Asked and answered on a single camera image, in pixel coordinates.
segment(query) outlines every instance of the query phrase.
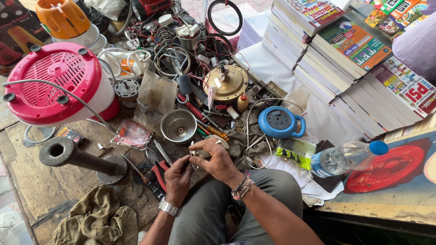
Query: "wristwatch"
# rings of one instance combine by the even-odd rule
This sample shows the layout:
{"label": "wristwatch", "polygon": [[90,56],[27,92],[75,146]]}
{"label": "wristwatch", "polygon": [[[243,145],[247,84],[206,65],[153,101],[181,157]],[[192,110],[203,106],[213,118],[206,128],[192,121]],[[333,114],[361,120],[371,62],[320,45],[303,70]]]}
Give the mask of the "wristwatch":
{"label": "wristwatch", "polygon": [[165,201],[165,197],[163,197],[160,201],[159,209],[162,209],[164,212],[176,217],[179,217],[180,213],[182,212],[182,208],[176,208],[175,206],[167,203],[167,201]]}

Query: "man's left hand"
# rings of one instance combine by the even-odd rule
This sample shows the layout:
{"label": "man's left hand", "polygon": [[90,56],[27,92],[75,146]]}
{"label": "man's left hand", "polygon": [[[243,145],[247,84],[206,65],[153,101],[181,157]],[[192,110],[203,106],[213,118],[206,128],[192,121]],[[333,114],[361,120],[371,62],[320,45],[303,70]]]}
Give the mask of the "man's left hand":
{"label": "man's left hand", "polygon": [[187,155],[179,158],[174,162],[173,166],[165,171],[165,185],[167,186],[165,200],[177,208],[180,208],[188,194],[189,183],[194,172],[194,168],[189,162],[190,157],[190,155]]}

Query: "grey trousers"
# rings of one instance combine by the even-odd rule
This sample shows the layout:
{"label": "grey trousers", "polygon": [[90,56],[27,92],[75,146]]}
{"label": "grey trousers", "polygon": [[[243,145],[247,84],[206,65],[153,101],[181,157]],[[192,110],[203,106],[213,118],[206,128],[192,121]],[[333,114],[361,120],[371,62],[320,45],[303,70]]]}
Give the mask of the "grey trousers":
{"label": "grey trousers", "polygon": [[[298,217],[303,217],[301,189],[288,172],[274,169],[249,170],[255,185],[285,204]],[[245,207],[241,200],[234,200],[231,189],[211,175],[190,191],[176,218],[169,245],[221,245],[225,240],[224,215],[230,204]],[[259,222],[246,209],[232,242],[246,245],[273,245],[271,238]]]}

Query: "person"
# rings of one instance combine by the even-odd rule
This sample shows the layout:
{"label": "person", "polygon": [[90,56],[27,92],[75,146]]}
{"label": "person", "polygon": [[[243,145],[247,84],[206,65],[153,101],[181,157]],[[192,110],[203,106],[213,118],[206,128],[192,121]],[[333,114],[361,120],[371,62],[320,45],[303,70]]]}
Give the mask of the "person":
{"label": "person", "polygon": [[[212,138],[189,147],[205,150],[212,156],[210,161],[184,156],[165,172],[165,201],[182,207],[180,216],[160,210],[140,245],[226,244],[224,215],[232,201],[245,208],[245,213],[228,244],[323,244],[302,220],[301,189],[292,175],[274,169],[248,170],[249,175],[243,174],[217,142]],[[191,163],[210,175],[187,196],[194,172]]]}

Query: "small box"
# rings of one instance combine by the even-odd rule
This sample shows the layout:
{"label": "small box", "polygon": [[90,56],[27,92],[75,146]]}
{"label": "small box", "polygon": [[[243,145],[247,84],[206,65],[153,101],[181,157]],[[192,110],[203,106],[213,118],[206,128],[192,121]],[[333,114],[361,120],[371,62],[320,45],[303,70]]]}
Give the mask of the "small box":
{"label": "small box", "polygon": [[7,76],[34,44],[50,35],[18,0],[0,0],[0,75]]}
{"label": "small box", "polygon": [[62,131],[58,134],[58,137],[67,137],[70,140],[76,142],[77,147],[80,147],[85,142],[85,138],[83,138],[80,134],[74,132],[73,130],[69,128],[64,128]]}

